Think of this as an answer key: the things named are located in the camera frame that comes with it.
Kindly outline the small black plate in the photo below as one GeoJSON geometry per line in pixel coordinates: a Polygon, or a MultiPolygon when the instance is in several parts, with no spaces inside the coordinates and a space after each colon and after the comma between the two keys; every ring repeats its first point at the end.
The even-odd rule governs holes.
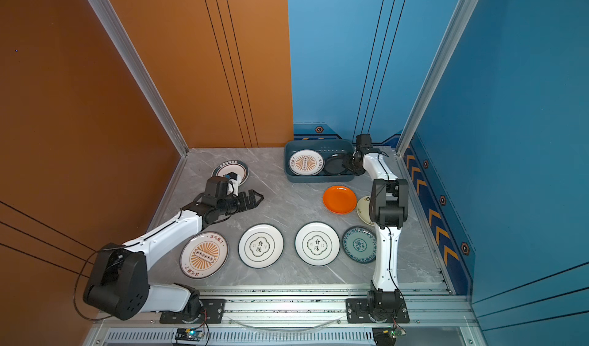
{"type": "Polygon", "coordinates": [[[325,159],[323,171],[327,176],[349,175],[351,172],[348,170],[345,163],[348,160],[348,157],[350,157],[350,155],[345,153],[332,154],[325,159]]]}

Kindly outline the white plate dark rim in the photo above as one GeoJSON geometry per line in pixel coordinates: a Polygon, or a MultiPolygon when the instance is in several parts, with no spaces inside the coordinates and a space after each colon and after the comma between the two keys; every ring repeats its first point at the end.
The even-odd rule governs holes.
{"type": "Polygon", "coordinates": [[[249,176],[248,166],[240,160],[227,160],[218,165],[212,172],[212,177],[228,177],[244,184],[249,176]]]}

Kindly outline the orange plastic plate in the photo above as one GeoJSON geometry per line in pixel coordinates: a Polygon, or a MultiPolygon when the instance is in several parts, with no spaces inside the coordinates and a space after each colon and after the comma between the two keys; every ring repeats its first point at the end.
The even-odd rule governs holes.
{"type": "Polygon", "coordinates": [[[330,212],[345,215],[356,209],[357,197],[346,186],[331,186],[324,192],[323,203],[330,212]]]}

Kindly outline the cream plate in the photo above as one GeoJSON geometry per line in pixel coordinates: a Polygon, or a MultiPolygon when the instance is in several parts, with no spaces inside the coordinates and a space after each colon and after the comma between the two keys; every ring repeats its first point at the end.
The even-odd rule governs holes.
{"type": "Polygon", "coordinates": [[[356,212],[358,217],[360,218],[360,220],[369,225],[369,226],[373,226],[373,222],[371,221],[371,217],[370,217],[370,201],[371,201],[371,197],[370,196],[365,196],[360,198],[360,200],[358,200],[357,202],[357,206],[356,206],[356,212]]]}

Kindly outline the orange sunburst plate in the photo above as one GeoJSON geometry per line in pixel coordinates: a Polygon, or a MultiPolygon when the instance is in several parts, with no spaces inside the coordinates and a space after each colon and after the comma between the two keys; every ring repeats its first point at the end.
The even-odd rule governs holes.
{"type": "Polygon", "coordinates": [[[229,245],[224,236],[216,232],[204,232],[184,246],[179,265],[184,275],[192,279],[205,279],[222,269],[228,255],[229,245]]]}
{"type": "Polygon", "coordinates": [[[288,166],[293,174],[298,176],[314,176],[324,168],[324,159],[313,150],[295,152],[289,159],[288,166]]]}

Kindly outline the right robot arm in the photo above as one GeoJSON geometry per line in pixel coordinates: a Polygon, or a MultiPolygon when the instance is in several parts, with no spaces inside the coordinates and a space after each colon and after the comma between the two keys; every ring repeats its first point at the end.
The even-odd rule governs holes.
{"type": "Polygon", "coordinates": [[[369,217],[376,235],[376,259],[368,315],[376,322],[407,324],[407,305],[397,276],[400,234],[409,213],[409,184],[388,167],[384,153],[373,148],[369,153],[356,151],[344,157],[347,171],[372,179],[369,217]]]}

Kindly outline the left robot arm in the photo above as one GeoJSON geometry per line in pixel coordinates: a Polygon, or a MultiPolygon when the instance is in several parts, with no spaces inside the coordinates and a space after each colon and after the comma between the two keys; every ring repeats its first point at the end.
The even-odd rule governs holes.
{"type": "Polygon", "coordinates": [[[148,272],[190,236],[234,215],[253,210],[264,200],[255,190],[242,192],[240,176],[211,177],[206,189],[158,228],[122,245],[109,243],[93,253],[94,266],[82,294],[85,304],[125,321],[146,312],[175,316],[185,323],[200,320],[199,291],[186,285],[150,283],[148,272]]]}

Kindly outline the teal plastic bin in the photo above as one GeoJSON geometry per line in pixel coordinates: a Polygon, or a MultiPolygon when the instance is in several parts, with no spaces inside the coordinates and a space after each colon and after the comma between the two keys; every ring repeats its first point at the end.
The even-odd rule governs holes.
{"type": "Polygon", "coordinates": [[[285,145],[284,149],[284,171],[287,179],[292,183],[336,183],[352,181],[354,174],[344,176],[327,176],[322,170],[319,174],[314,176],[298,176],[290,171],[288,162],[290,157],[297,151],[313,150],[317,151],[324,159],[330,157],[332,154],[345,153],[351,154],[354,151],[354,146],[348,140],[294,140],[285,145]]]}

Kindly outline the orange sunburst plate front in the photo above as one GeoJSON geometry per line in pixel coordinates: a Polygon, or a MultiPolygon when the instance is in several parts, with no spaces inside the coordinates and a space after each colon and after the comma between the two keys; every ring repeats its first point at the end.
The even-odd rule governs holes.
{"type": "Polygon", "coordinates": [[[222,269],[228,255],[229,245],[224,236],[216,232],[204,232],[184,246],[179,265],[184,275],[192,279],[205,279],[222,269]]]}

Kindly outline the white plate black emblem right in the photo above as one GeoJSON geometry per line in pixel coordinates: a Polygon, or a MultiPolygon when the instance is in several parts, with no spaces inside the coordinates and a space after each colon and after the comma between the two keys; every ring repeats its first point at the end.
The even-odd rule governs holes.
{"type": "Polygon", "coordinates": [[[326,223],[312,222],[302,226],[294,239],[298,257],[310,266],[326,266],[340,252],[340,238],[326,223]]]}

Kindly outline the left green circuit board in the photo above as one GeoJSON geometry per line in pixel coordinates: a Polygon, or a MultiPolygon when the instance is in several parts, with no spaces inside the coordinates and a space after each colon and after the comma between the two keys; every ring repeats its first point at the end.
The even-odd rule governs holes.
{"type": "Polygon", "coordinates": [[[202,329],[176,329],[173,339],[174,344],[179,345],[204,345],[206,343],[206,333],[202,329]]]}

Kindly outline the right circuit board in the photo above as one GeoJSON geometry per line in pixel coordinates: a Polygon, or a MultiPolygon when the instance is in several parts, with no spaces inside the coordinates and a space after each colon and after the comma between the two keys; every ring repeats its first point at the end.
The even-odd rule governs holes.
{"type": "Polygon", "coordinates": [[[372,328],[372,333],[376,346],[395,346],[399,339],[406,335],[402,328],[372,328]]]}

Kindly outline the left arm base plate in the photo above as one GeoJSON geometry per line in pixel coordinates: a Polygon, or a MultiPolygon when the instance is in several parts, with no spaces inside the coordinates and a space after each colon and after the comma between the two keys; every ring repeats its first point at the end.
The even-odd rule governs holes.
{"type": "Polygon", "coordinates": [[[182,312],[162,312],[160,324],[217,325],[222,323],[226,301],[223,298],[190,300],[182,312]]]}

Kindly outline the aluminium rail frame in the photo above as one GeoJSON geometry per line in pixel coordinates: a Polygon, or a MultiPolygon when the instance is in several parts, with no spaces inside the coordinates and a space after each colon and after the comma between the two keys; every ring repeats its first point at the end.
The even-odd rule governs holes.
{"type": "Polygon", "coordinates": [[[372,328],[404,329],[396,345],[486,343],[467,298],[441,283],[400,286],[410,322],[348,323],[347,298],[368,299],[365,284],[213,286],[200,298],[226,301],[222,323],[196,327],[208,345],[374,344],[372,328]]]}

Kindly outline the left aluminium corner post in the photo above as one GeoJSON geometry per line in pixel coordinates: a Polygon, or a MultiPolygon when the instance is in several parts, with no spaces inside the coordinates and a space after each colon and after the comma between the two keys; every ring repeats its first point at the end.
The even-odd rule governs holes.
{"type": "Polygon", "coordinates": [[[189,147],[110,0],[87,0],[181,157],[189,147]]]}

